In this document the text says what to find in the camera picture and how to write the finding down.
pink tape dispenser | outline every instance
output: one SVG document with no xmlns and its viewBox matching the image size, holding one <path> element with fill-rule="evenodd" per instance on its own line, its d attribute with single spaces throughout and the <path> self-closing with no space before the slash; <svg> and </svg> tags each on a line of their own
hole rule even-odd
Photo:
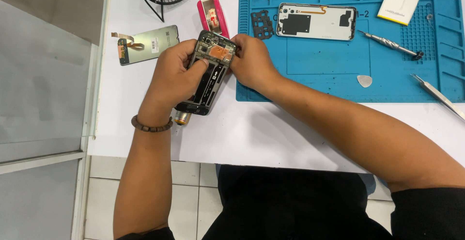
<svg viewBox="0 0 465 240">
<path fill-rule="evenodd" d="M 226 19 L 223 15 L 223 9 L 221 9 L 219 0 L 200 0 L 197 3 L 197 9 L 199 9 L 202 26 L 205 30 L 223 35 L 229 39 Z"/>
</svg>

hand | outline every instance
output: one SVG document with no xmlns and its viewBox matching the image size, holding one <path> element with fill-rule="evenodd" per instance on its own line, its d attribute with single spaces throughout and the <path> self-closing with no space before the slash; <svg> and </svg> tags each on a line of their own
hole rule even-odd
<svg viewBox="0 0 465 240">
<path fill-rule="evenodd" d="M 263 41 L 244 34 L 236 35 L 231 41 L 238 49 L 230 68 L 241 84 L 263 94 L 276 79 L 282 78 Z"/>
<path fill-rule="evenodd" d="M 195 39 L 182 41 L 161 53 L 139 109 L 139 123 L 166 124 L 172 108 L 195 93 L 208 67 L 208 61 L 201 59 L 186 70 L 196 43 Z"/>
</svg>

black plastic bracket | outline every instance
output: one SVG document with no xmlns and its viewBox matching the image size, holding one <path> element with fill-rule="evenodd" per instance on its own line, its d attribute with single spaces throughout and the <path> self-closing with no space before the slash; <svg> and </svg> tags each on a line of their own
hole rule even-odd
<svg viewBox="0 0 465 240">
<path fill-rule="evenodd" d="M 250 17 L 252 18 L 253 35 L 256 38 L 265 40 L 274 35 L 273 22 L 270 20 L 267 10 L 251 13 Z"/>
</svg>

smartphone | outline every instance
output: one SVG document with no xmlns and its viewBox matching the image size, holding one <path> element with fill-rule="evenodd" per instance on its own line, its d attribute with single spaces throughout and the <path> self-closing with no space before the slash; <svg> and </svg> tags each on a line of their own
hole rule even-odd
<svg viewBox="0 0 465 240">
<path fill-rule="evenodd" d="M 355 36 L 357 8 L 282 3 L 279 5 L 276 34 L 350 41 Z"/>
<path fill-rule="evenodd" d="M 210 111 L 226 71 L 234 59 L 237 45 L 224 36 L 202 30 L 195 45 L 194 54 L 187 70 L 198 60 L 207 59 L 208 68 L 202 76 L 195 94 L 179 103 L 175 109 L 181 112 L 205 116 Z"/>
</svg>

black shirt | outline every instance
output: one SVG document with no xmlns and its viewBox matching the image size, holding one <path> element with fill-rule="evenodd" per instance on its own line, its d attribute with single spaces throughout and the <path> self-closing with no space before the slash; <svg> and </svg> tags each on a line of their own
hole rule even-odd
<svg viewBox="0 0 465 240">
<path fill-rule="evenodd" d="M 461 239 L 465 189 L 409 189 L 392 194 L 392 235 L 365 213 L 357 174 L 222 166 L 223 211 L 203 240 Z M 118 240 L 173 240 L 169 227 Z"/>
</svg>

